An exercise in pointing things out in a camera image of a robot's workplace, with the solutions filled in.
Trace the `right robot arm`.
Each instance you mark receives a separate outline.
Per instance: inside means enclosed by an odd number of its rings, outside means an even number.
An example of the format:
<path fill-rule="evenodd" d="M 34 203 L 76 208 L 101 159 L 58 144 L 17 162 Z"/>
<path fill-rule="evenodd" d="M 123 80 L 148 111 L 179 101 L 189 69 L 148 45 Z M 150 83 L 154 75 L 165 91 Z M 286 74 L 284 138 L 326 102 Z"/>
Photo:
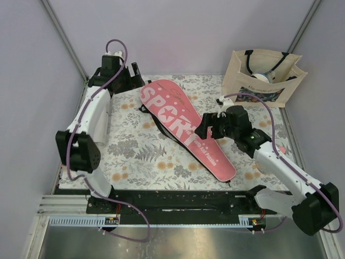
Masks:
<path fill-rule="evenodd" d="M 252 127 L 242 106 L 231 106 L 219 113 L 204 113 L 195 133 L 201 139 L 232 139 L 239 150 L 256 161 L 261 172 L 274 174 L 290 191 L 287 195 L 267 187 L 256 187 L 256 194 L 245 200 L 250 213 L 271 210 L 292 219 L 309 236 L 321 230 L 339 233 L 343 229 L 338 188 L 331 182 L 323 184 L 311 177 L 278 151 L 273 137 Z"/>

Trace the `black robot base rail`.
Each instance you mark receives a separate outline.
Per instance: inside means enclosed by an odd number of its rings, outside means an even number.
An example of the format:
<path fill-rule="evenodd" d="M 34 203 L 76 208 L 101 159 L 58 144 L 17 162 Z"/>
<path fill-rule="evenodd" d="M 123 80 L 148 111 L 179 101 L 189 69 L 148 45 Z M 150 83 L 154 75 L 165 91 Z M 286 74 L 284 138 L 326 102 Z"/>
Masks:
<path fill-rule="evenodd" d="M 134 205 L 147 219 L 156 217 L 196 217 L 224 219 L 230 216 L 259 218 L 262 209 L 250 191 L 191 191 L 191 190 L 113 190 L 114 202 L 90 197 L 88 214 L 139 215 Z"/>

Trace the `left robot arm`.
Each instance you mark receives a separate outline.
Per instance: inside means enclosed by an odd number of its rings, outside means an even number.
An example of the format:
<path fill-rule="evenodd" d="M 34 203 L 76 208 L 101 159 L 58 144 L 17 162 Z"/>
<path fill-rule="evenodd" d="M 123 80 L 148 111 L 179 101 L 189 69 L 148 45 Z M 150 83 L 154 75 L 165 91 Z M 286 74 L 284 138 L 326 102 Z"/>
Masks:
<path fill-rule="evenodd" d="M 92 196 L 100 198 L 98 207 L 105 213 L 115 211 L 116 198 L 110 196 L 112 186 L 99 167 L 99 143 L 105 142 L 108 114 L 113 95 L 144 85 L 137 63 L 131 75 L 122 51 L 106 52 L 101 66 L 88 80 L 86 95 L 72 123 L 56 133 L 61 162 L 71 181 L 84 179 Z"/>

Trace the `white shuttlecock tube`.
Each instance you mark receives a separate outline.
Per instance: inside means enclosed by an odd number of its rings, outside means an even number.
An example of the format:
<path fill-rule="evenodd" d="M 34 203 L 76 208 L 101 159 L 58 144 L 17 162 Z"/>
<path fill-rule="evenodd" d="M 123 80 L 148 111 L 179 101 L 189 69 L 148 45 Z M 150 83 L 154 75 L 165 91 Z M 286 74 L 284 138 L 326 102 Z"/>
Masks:
<path fill-rule="evenodd" d="M 104 108 L 96 124 L 93 141 L 97 145 L 106 143 L 109 113 L 109 107 Z"/>

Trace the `pink racket bag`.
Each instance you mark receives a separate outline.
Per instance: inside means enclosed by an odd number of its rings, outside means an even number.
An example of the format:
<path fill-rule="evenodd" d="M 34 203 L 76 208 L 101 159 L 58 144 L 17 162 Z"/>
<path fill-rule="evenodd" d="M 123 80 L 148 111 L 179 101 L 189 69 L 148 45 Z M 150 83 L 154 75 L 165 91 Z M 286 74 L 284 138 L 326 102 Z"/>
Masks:
<path fill-rule="evenodd" d="M 189 152 L 218 181 L 229 182 L 236 169 L 217 141 L 207 133 L 202 140 L 195 134 L 202 117 L 185 91 L 169 79 L 159 79 L 140 89 L 141 111 L 149 113 L 158 129 Z"/>

